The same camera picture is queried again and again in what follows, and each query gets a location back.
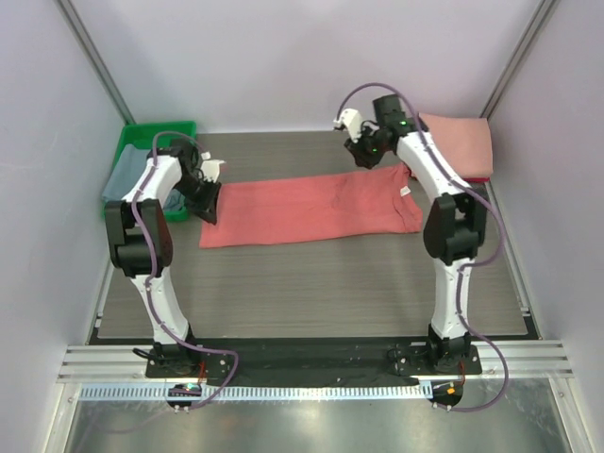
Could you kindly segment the coral red t shirt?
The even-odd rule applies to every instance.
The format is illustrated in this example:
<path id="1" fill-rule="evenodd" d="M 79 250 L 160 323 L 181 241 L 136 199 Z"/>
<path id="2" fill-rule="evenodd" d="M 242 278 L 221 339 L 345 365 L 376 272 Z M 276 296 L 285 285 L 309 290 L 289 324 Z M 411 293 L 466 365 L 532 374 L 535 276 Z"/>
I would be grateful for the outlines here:
<path id="1" fill-rule="evenodd" d="M 402 163 L 377 170 L 229 183 L 217 223 L 204 223 L 199 247 L 306 243 L 367 234 L 417 233 L 423 212 Z"/>

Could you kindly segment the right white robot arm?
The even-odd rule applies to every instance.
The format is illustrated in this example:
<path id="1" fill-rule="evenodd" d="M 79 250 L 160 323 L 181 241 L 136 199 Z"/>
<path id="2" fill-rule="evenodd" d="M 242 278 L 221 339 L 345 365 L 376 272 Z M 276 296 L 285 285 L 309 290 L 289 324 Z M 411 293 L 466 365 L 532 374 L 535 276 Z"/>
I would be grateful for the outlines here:
<path id="1" fill-rule="evenodd" d="M 348 138 L 345 148 L 360 167 L 372 169 L 393 152 L 421 184 L 430 208 L 423 229 L 424 247 L 435 270 L 435 306 L 421 360 L 433 373 L 480 371 L 465 312 L 469 277 L 486 232 L 487 210 L 468 193 L 468 184 L 438 150 L 428 126 L 406 113 L 398 96 L 373 102 L 375 120 L 340 108 L 334 120 Z"/>

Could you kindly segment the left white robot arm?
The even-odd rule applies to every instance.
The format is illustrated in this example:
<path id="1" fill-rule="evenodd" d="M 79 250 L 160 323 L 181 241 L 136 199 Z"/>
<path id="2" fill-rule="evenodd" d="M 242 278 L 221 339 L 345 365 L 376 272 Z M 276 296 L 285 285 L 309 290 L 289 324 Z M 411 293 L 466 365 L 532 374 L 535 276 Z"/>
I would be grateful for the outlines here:
<path id="1" fill-rule="evenodd" d="M 105 205 L 110 260 L 137 288 L 153 328 L 152 349 L 142 356 L 183 378 L 198 370 L 200 351 L 171 280 L 174 248 L 164 205 L 176 190 L 191 214 L 215 225 L 223 164 L 202 151 L 195 138 L 162 131 L 153 138 L 133 188 Z"/>

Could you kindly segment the blue grey t shirt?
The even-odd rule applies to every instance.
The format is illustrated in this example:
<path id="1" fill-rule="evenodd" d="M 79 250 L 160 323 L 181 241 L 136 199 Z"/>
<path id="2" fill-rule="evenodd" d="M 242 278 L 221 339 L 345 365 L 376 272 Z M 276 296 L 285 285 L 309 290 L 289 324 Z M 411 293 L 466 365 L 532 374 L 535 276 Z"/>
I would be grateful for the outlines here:
<path id="1" fill-rule="evenodd" d="M 138 187 L 138 181 L 145 173 L 147 156 L 150 153 L 150 149 L 140 149 L 132 143 L 125 145 L 102 192 L 103 206 L 110 201 L 121 200 L 132 189 Z M 184 201 L 184 196 L 178 190 L 172 189 L 163 205 L 165 215 L 184 211 Z"/>

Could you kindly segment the green plastic bin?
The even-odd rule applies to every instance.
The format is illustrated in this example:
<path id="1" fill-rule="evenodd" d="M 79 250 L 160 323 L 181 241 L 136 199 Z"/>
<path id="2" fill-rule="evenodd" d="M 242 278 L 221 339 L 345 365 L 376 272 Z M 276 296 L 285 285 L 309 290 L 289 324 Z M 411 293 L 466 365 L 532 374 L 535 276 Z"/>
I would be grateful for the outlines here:
<path id="1" fill-rule="evenodd" d="M 124 126 L 122 133 L 117 145 L 117 150 L 113 160 L 113 166 L 117 163 L 117 160 L 128 143 L 134 144 L 140 149 L 150 149 L 152 147 L 153 138 L 162 131 L 176 131 L 179 133 L 186 134 L 190 137 L 196 135 L 196 122 L 195 121 L 177 121 L 168 123 L 150 123 L 150 124 L 138 124 Z M 101 212 L 104 216 L 105 206 L 102 205 Z M 169 223 L 184 222 L 189 218 L 189 213 L 185 208 L 184 211 L 177 212 L 176 214 L 166 216 L 166 221 Z"/>

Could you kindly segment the folded light pink t shirt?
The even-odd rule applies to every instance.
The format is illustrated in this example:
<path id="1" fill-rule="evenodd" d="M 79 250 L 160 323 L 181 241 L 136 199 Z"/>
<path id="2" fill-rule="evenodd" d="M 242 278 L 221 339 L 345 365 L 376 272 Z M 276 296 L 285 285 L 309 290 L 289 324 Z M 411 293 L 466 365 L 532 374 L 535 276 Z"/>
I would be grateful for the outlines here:
<path id="1" fill-rule="evenodd" d="M 450 118 L 420 113 L 432 139 L 461 177 L 489 177 L 493 166 L 492 136 L 484 118 Z"/>

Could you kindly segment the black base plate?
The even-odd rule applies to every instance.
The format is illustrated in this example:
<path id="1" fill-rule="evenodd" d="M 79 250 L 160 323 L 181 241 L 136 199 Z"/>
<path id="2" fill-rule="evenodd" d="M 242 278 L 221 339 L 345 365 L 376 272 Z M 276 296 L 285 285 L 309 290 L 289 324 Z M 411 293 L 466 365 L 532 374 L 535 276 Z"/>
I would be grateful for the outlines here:
<path id="1" fill-rule="evenodd" d="M 336 378 L 356 381 L 416 375 L 482 372 L 477 348 L 464 338 L 438 344 L 426 337 L 240 339 L 221 350 L 192 351 L 177 344 L 132 349 L 146 360 L 149 378 L 206 378 L 217 384 L 234 372 L 247 386 L 324 386 Z"/>

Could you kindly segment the aluminium frame rail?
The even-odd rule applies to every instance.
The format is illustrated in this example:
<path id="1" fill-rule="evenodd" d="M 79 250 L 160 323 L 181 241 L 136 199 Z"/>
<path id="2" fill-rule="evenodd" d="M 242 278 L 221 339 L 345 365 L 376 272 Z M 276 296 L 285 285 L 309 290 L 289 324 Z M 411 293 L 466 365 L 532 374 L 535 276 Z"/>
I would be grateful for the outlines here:
<path id="1" fill-rule="evenodd" d="M 498 341 L 511 378 L 571 378 L 574 373 L 556 340 Z M 134 382 L 144 379 L 146 362 L 126 345 L 70 346 L 59 368 L 59 382 Z"/>

